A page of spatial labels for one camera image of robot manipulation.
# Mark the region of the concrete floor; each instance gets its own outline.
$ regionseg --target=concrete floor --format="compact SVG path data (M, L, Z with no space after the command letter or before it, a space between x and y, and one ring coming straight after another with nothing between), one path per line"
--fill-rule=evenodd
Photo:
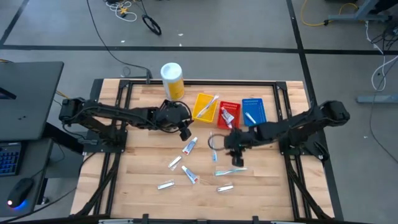
M7 28L22 0L0 1L0 34ZM139 19L128 23L115 17L102 1L90 0L98 30L107 45L178 47L267 47L297 49L285 1L280 0L145 0L146 8L164 34L152 34ZM303 0L293 0L296 16ZM336 14L340 3L309 0L305 19L320 22ZM132 12L141 16L140 9ZM344 12L352 12L347 7ZM361 22L334 22L327 27L307 27L298 21L304 49L372 50ZM384 25L370 24L369 35L378 35ZM85 1L30 0L5 45L101 46ZM118 51L119 59L148 67L159 78L160 67L177 62L185 78L304 81L298 54L260 52L160 52ZM396 223L398 164L376 144L369 131L370 106L355 102L358 95L373 93L370 77L382 63L379 55L306 55L319 103L340 100L351 120L339 128L326 128L326 138L335 172L345 220ZM65 68L58 86L70 97L87 98L95 78L120 77L124 65L105 51L0 50L0 58L15 62L60 60ZM133 75L142 71L131 69ZM398 85L398 67L390 71L386 93ZM60 127L59 105L52 106L49 122ZM394 142L398 132L393 105L376 105L373 128L379 140L398 157ZM74 131L83 128L74 126ZM78 167L81 158L71 162ZM52 179L46 196L55 199L76 186L77 176ZM26 220L65 217L73 194Z

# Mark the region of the wooden tabletop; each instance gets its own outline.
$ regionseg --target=wooden tabletop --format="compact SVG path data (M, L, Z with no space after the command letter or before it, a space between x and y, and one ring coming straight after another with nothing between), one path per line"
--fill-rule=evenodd
M105 79L99 102L114 106L119 80ZM182 98L191 110L197 94L220 95L220 100L241 103L243 98L262 98L268 121L277 121L272 88L268 86L212 86L185 85ZM292 115L308 110L302 82L287 82ZM282 93L282 111L286 117ZM165 99L161 85L134 85L130 108L160 106ZM109 120L99 119L108 124ZM251 220L293 220L289 186L284 164L277 144L256 147L244 152L247 171L215 177L214 171L232 168L231 156L218 152L218 162L211 160L207 145L210 131L228 134L228 130L196 121L190 125L197 145L189 156L183 156L179 166L171 171L167 166L183 147L178 133L140 130L128 126L126 151L121 156L111 216L114 218L150 218ZM79 211L98 186L104 154L96 154L81 170L71 213ZM188 167L200 180L193 185L181 169ZM308 191L329 216L333 216L331 200L321 162L313 156L302 156L302 166ZM175 186L157 190L157 186L173 179ZM216 188L233 183L234 189L222 194ZM108 190L105 190L101 211L104 212ZM302 200L297 194L300 214L304 217Z

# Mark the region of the computer mouse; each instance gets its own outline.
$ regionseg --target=computer mouse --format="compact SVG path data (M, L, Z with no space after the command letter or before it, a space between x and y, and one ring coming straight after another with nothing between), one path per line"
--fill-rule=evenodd
M14 186L8 195L7 204L11 208L16 208L26 199L29 191L33 187L33 179L23 178Z

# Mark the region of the blue tray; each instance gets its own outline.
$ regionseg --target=blue tray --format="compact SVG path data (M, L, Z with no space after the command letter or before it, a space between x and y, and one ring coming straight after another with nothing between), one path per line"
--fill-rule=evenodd
M256 121L257 124L267 122L266 112L264 110L264 105L262 104L261 98L250 98L242 100L242 110L243 110L243 121L244 125L252 126L253 122L245 115L249 113L250 116Z

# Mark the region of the yellow tray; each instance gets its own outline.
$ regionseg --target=yellow tray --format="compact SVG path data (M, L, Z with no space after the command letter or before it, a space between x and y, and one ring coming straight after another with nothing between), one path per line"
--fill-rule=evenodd
M199 121L203 121L206 123L213 122L214 114L216 113L217 108L217 100L206 110L206 112L200 117L197 118L197 114L214 98L214 96L199 93L197 97L197 101L195 102L195 106L193 107L193 119L197 119Z

